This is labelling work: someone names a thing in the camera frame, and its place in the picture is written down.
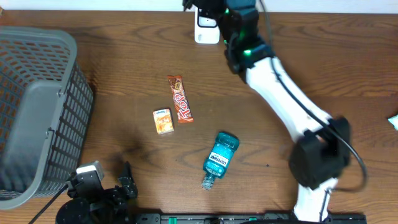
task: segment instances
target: small orange box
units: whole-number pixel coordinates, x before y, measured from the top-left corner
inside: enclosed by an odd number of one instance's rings
[[[154,120],[157,134],[164,134],[174,131],[170,109],[154,111]]]

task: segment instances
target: mouthwash bottle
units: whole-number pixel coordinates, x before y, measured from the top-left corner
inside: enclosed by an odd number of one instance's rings
[[[238,146],[239,140],[235,137],[218,133],[213,150],[203,165],[203,170],[206,172],[206,177],[201,184],[203,189],[210,190],[216,177],[220,179],[224,177]]]

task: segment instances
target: cable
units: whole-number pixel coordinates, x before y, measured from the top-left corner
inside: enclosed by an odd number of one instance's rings
[[[188,0],[187,3],[184,5],[184,12],[187,10],[188,7],[192,5],[193,0]]]
[[[236,33],[236,32],[234,32],[232,35],[231,35],[231,38],[229,38],[229,42],[228,42],[228,58],[231,60],[232,59],[232,43],[236,40],[236,38],[238,38],[239,37],[239,35]]]
[[[320,222],[320,223],[323,221],[323,220],[322,220],[323,209],[325,209],[326,199],[328,198],[328,195],[330,195],[330,190],[329,190],[329,189],[326,189],[326,190],[325,190],[325,196],[324,196],[323,202],[322,202],[322,208],[321,208],[321,211],[320,211],[320,213],[319,213],[319,222]]]
[[[267,12],[267,9],[264,5],[264,3],[262,2],[262,0],[260,0],[260,4],[262,9],[264,10],[264,14],[266,15],[266,26],[267,26],[267,30],[268,30],[268,36],[269,36],[269,41],[270,41],[270,48],[272,50],[272,28],[271,28],[271,22],[269,20],[269,15]],[[275,65],[274,65],[274,58],[271,58],[271,67],[272,70],[275,73],[276,78],[278,79],[278,81],[280,82],[280,84],[282,85],[282,87],[284,88],[284,90],[290,95],[290,97],[304,110],[304,112],[306,112],[312,119],[314,119],[316,122],[318,122],[323,128],[325,128],[330,134],[334,135],[335,138],[337,138],[337,140],[339,140],[340,142],[342,142],[345,146],[348,147],[348,149],[350,150],[350,152],[354,155],[355,159],[358,161],[359,166],[361,167],[362,170],[362,175],[363,175],[363,179],[362,179],[362,183],[361,185],[357,186],[357,187],[353,187],[350,189],[344,189],[344,188],[334,188],[334,189],[329,189],[331,191],[341,191],[341,192],[359,192],[361,190],[363,190],[366,186],[366,184],[368,183],[368,170],[366,169],[365,163],[363,162],[362,158],[359,156],[359,154],[355,151],[355,149],[348,143],[346,142],[338,133],[336,133],[333,129],[331,129],[327,124],[325,124],[321,119],[319,119],[317,116],[315,116],[315,114],[313,114],[308,108],[306,108],[303,103],[297,99],[295,97],[295,95],[289,90],[289,88],[287,88],[287,86],[285,85],[285,83],[283,82],[283,80],[281,79],[281,75],[276,71],[275,69]]]
[[[43,213],[44,211],[46,211],[46,209],[49,208],[49,206],[58,198],[59,195],[62,194],[62,192],[64,190],[66,190],[68,188],[68,185],[64,185],[55,195],[53,198],[51,198],[51,200],[38,212],[37,215],[35,215],[35,217],[33,217],[33,219],[29,222],[29,224],[33,224]]]

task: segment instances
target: green led light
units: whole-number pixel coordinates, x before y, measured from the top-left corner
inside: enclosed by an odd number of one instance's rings
[[[242,30],[241,33],[239,34],[239,40],[243,40],[244,36],[246,36],[246,31]]]
[[[245,50],[243,51],[243,54],[246,56],[250,56],[251,55],[251,50]]]
[[[169,218],[169,224],[177,224],[177,218],[175,218],[175,217],[170,217],[170,218]]]

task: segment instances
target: white wall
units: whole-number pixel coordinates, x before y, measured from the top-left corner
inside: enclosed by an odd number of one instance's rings
[[[264,0],[271,12],[398,13],[398,0]],[[182,0],[0,0],[4,9],[182,11]]]

